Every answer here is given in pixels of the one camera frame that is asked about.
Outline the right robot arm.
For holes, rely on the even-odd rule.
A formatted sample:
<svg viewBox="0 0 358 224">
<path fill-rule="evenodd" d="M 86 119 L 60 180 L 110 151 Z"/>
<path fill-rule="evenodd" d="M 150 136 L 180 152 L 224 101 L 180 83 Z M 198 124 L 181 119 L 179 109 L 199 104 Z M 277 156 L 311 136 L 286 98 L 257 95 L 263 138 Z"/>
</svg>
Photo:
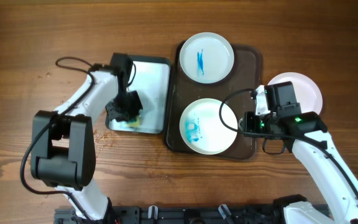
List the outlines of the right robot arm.
<svg viewBox="0 0 358 224">
<path fill-rule="evenodd" d="M 313 111 L 301 112 L 292 82 L 248 89 L 255 101 L 254 112 L 246 112 L 238 131 L 264 141 L 281 140 L 306 168 L 324 197 L 332 217 L 328 218 L 302 200 L 280 202 L 283 223 L 358 223 L 358 180 L 334 145 L 328 128 Z"/>
</svg>

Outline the green yellow sponge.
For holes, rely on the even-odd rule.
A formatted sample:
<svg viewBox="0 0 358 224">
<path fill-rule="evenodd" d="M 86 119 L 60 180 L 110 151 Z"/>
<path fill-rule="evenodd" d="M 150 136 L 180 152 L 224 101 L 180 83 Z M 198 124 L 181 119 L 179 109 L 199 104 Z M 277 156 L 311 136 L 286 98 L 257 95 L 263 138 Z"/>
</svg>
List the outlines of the green yellow sponge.
<svg viewBox="0 0 358 224">
<path fill-rule="evenodd" d="M 129 128 L 138 128 L 140 126 L 140 116 L 137 115 L 136 117 L 126 121 L 126 126 Z"/>
</svg>

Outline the pinkish white plate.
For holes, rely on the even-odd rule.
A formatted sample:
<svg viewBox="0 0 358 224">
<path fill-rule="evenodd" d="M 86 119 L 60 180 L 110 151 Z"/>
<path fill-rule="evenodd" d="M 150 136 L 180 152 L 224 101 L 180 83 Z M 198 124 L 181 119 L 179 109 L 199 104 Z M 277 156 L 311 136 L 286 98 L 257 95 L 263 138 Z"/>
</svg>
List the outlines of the pinkish white plate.
<svg viewBox="0 0 358 224">
<path fill-rule="evenodd" d="M 323 109 L 323 97 L 317 84 L 301 73 L 285 72 L 272 78 L 268 85 L 292 82 L 296 100 L 301 106 L 301 112 L 315 112 L 320 114 Z"/>
</svg>

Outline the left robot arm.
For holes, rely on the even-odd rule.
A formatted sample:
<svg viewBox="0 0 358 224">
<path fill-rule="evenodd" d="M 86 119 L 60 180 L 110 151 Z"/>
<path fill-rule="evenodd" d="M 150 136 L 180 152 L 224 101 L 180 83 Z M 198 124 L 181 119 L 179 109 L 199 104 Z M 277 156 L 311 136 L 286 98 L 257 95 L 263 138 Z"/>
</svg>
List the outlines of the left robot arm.
<svg viewBox="0 0 358 224">
<path fill-rule="evenodd" d="M 128 91 L 136 66 L 127 54 L 115 53 L 109 65 L 88 64 L 84 84 L 69 101 L 53 111 L 40 110 L 33 118 L 32 142 L 20 168 L 22 185 L 34 194 L 42 191 L 25 180 L 30 162 L 34 179 L 51 189 L 49 195 L 63 194 L 73 206 L 75 223 L 120 223 L 111 200 L 93 178 L 96 167 L 93 123 L 102 111 L 107 120 L 134 123 L 142 103 L 136 91 Z"/>
</svg>

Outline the white plate blue smear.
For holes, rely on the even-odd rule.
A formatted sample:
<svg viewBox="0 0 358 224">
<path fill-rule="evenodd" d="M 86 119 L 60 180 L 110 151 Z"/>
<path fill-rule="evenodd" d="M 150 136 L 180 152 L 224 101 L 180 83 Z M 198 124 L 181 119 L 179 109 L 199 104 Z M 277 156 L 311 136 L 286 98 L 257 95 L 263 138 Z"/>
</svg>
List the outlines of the white plate blue smear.
<svg viewBox="0 0 358 224">
<path fill-rule="evenodd" d="M 237 118 L 228 105 L 212 98 L 203 98 L 189 104 L 181 114 L 180 136 L 195 152 L 215 155 L 234 143 Z"/>
</svg>

